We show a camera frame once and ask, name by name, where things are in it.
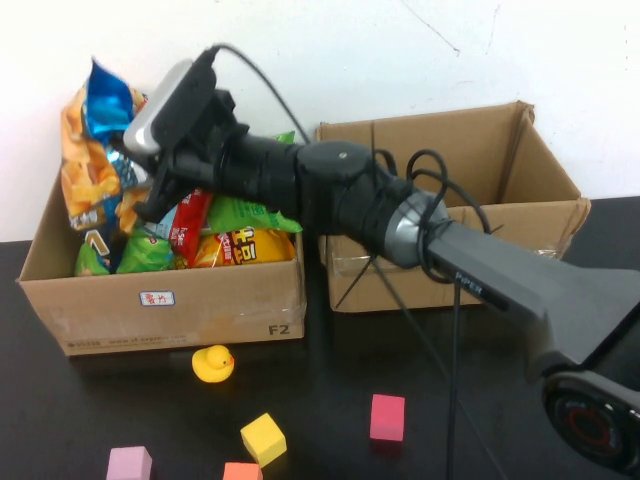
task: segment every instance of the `red snack bag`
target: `red snack bag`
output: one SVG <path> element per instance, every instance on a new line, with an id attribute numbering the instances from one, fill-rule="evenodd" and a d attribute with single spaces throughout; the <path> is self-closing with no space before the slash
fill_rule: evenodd
<path id="1" fill-rule="evenodd" d="M 191 267 L 198 251 L 200 230 L 209 211 L 213 194 L 196 188 L 187 195 L 176 209 L 176 216 L 169 232 L 173 251 L 187 260 Z"/>

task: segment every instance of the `yellow block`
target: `yellow block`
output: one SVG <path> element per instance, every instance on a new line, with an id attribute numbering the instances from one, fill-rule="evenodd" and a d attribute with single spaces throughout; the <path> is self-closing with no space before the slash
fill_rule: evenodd
<path id="1" fill-rule="evenodd" d="M 276 422 L 268 413 L 258 417 L 240 430 L 242 442 L 261 467 L 271 463 L 287 451 L 287 442 Z"/>

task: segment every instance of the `green snack bag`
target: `green snack bag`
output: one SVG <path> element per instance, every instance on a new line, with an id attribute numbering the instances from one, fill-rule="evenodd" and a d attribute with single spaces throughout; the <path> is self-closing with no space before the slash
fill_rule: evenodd
<path id="1" fill-rule="evenodd" d="M 292 130 L 290 132 L 285 132 L 285 133 L 281 133 L 280 135 L 276 135 L 273 138 L 275 140 L 278 140 L 281 143 L 292 145 L 293 142 L 295 141 L 295 137 L 296 137 L 296 132 Z"/>
<path id="2" fill-rule="evenodd" d="M 100 261 L 100 255 L 88 243 L 83 243 L 80 247 L 75 275 L 76 277 L 109 275 L 109 270 Z"/>
<path id="3" fill-rule="evenodd" d="M 302 227 L 281 213 L 268 212 L 264 205 L 237 198 L 216 195 L 211 203 L 201 235 L 226 233 L 251 227 L 256 230 L 271 228 L 298 233 Z"/>
<path id="4" fill-rule="evenodd" d="M 116 273 L 159 272 L 172 266 L 173 252 L 169 241 L 148 237 L 136 230 L 124 248 Z"/>

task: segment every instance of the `orange block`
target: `orange block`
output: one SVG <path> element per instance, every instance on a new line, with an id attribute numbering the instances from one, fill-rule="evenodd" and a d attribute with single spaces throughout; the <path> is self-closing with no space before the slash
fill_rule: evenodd
<path id="1" fill-rule="evenodd" d="M 262 470 L 257 463 L 227 462 L 222 480 L 262 480 Z"/>

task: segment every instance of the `orange chip bag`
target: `orange chip bag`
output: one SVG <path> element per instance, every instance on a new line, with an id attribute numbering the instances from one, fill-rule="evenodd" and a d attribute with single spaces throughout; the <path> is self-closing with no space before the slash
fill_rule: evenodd
<path id="1" fill-rule="evenodd" d="M 203 237 L 193 267 L 283 262 L 293 259 L 295 254 L 286 233 L 243 228 Z"/>

